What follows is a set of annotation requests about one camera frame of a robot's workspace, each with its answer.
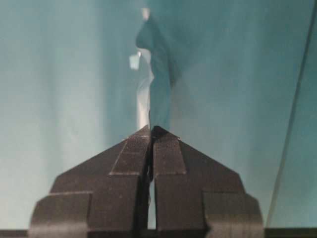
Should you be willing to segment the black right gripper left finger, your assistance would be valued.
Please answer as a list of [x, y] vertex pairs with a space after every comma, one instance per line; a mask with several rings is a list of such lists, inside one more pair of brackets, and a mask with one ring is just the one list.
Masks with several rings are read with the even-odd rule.
[[133, 238], [148, 225], [147, 126], [60, 174], [35, 206], [31, 238]]

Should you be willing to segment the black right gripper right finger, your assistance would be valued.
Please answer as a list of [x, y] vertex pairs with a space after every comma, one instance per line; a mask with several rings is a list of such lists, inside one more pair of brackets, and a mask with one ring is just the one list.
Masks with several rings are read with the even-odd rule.
[[155, 126], [156, 228], [160, 238], [261, 238], [258, 201], [240, 176]]

